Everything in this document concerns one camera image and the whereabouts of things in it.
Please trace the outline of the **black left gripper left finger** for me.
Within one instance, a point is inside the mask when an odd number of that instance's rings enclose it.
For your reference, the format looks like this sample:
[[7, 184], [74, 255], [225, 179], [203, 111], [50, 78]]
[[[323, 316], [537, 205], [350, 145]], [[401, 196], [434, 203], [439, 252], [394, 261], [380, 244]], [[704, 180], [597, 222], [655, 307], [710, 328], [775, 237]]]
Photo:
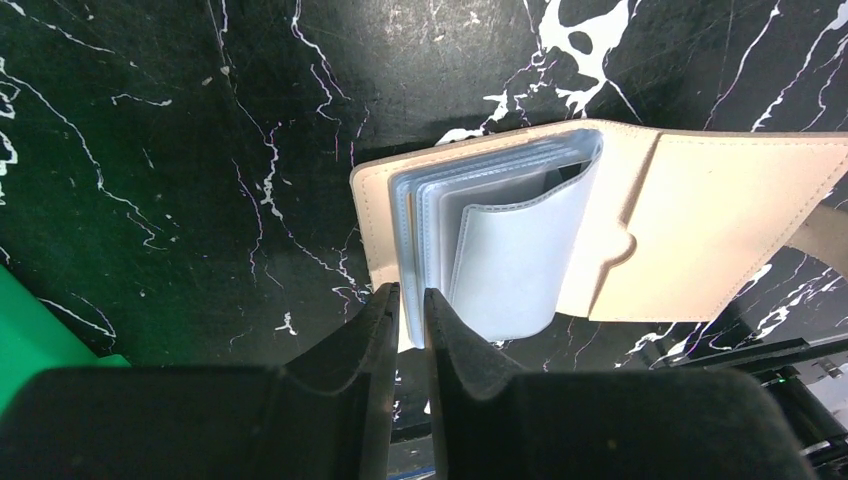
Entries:
[[282, 366], [61, 368], [1, 417], [5, 479], [382, 479], [400, 289]]

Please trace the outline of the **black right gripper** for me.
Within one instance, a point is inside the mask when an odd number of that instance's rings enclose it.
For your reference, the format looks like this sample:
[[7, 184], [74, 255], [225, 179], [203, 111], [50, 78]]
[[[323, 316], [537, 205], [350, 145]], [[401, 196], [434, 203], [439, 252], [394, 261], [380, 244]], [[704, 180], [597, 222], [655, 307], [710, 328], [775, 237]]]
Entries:
[[811, 390], [817, 381], [847, 378], [847, 336], [802, 338], [752, 346], [698, 359], [658, 362], [659, 368], [735, 369], [756, 378], [779, 404], [816, 471], [847, 469], [847, 427]]

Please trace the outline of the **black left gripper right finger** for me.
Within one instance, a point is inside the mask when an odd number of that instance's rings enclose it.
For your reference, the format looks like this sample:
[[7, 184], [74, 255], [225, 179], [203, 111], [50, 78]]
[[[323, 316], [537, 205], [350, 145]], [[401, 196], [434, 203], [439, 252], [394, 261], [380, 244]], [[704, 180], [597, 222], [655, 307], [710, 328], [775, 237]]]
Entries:
[[811, 479], [777, 403], [736, 371], [531, 371], [424, 300], [444, 479]]

